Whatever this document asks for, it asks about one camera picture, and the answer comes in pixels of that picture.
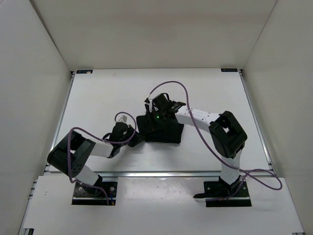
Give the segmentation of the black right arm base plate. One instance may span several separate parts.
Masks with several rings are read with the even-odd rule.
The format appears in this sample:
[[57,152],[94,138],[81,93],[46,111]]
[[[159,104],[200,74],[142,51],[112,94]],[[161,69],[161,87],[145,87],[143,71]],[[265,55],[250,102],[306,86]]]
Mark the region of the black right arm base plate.
[[246,182],[243,182],[243,185],[236,194],[234,194],[236,189],[232,190],[231,193],[228,193],[217,181],[205,181],[203,185],[204,194],[206,196],[205,206],[207,208],[252,206]]

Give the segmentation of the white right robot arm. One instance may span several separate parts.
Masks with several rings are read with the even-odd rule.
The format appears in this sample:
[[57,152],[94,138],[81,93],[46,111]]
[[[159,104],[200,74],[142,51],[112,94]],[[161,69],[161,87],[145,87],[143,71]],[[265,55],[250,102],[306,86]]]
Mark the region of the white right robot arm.
[[240,175],[240,156],[247,134],[231,112],[212,114],[193,109],[189,102],[170,100],[167,93],[146,98],[145,106],[147,115],[157,126],[174,121],[193,126],[198,133],[205,131],[210,134],[214,144],[210,151],[221,162],[222,169],[217,187],[210,192],[195,194],[195,199],[226,200],[238,193],[244,183]]

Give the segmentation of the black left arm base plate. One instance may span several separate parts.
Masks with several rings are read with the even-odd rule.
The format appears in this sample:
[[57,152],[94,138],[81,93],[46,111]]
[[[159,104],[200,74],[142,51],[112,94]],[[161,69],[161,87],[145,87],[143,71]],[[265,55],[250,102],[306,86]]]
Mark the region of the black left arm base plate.
[[84,206],[115,206],[117,186],[117,181],[103,181],[102,189],[107,194],[107,196],[105,196],[102,190],[75,183],[71,204]]

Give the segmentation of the black pleated skirt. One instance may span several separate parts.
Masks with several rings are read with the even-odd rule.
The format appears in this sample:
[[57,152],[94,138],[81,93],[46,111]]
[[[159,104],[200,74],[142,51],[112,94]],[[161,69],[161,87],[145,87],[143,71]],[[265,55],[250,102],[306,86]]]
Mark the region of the black pleated skirt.
[[157,125],[147,115],[137,116],[136,122],[139,134],[146,142],[181,143],[183,124],[171,120],[164,125]]

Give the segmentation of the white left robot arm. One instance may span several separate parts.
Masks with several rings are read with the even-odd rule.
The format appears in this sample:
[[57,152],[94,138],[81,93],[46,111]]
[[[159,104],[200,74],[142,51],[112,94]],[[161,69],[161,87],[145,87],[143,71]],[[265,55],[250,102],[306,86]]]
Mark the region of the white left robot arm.
[[93,141],[72,130],[49,153],[47,162],[63,172],[70,180],[81,184],[90,194],[97,195],[102,190],[102,177],[86,166],[90,156],[111,159],[124,146],[135,147],[145,137],[131,125],[117,122],[110,133]]

